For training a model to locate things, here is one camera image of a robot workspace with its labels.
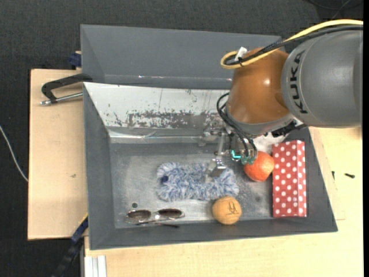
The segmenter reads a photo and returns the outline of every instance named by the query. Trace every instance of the red polka dot box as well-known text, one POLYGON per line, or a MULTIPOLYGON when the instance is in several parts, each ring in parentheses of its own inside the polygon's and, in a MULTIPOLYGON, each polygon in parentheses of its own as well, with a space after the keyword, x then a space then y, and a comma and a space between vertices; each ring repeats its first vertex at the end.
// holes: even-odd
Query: red polka dot box
POLYGON ((273 217, 307 216, 305 143, 274 144, 273 217))

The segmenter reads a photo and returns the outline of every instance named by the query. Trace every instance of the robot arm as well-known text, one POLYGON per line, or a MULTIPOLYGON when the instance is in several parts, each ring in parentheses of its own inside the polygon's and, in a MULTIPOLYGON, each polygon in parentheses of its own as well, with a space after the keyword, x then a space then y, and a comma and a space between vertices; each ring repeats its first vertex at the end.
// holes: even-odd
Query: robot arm
MULTIPOLYGON (((263 134, 285 135, 302 126, 360 125, 362 21, 329 21, 243 58, 235 58, 237 53, 221 60, 235 72, 228 100, 218 111, 241 140, 253 145, 263 134), (279 50, 291 42, 301 43, 290 54, 279 50)), ((252 155, 246 145, 245 156, 252 155)))

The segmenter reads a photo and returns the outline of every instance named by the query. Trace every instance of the fuzzy blue fabric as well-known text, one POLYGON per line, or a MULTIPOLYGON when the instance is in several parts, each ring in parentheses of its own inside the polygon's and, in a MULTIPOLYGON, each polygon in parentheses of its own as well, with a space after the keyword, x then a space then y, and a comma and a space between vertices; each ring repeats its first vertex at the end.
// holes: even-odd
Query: fuzzy blue fabric
POLYGON ((232 169, 226 168, 219 177, 205 182, 207 165, 168 162, 157 169, 157 195, 164 201, 184 199, 214 200, 239 193, 232 169))

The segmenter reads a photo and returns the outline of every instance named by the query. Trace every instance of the sunglasses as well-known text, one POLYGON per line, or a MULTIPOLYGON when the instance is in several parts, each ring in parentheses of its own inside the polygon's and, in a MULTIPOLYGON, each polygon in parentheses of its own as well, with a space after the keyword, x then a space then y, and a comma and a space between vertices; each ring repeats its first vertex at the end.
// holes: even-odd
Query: sunglasses
POLYGON ((135 224, 161 222, 163 220, 175 220, 183 218, 185 213, 176 208, 165 208, 156 212, 146 209, 132 210, 126 215, 126 221, 135 224))

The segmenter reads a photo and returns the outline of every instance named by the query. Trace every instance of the brown ball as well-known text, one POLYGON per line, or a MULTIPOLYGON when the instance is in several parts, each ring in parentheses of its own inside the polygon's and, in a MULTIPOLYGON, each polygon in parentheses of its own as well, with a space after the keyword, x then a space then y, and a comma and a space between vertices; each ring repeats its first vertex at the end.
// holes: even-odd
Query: brown ball
POLYGON ((218 199, 212 209, 214 218, 222 224, 234 224, 242 215, 241 205, 230 196, 218 199))

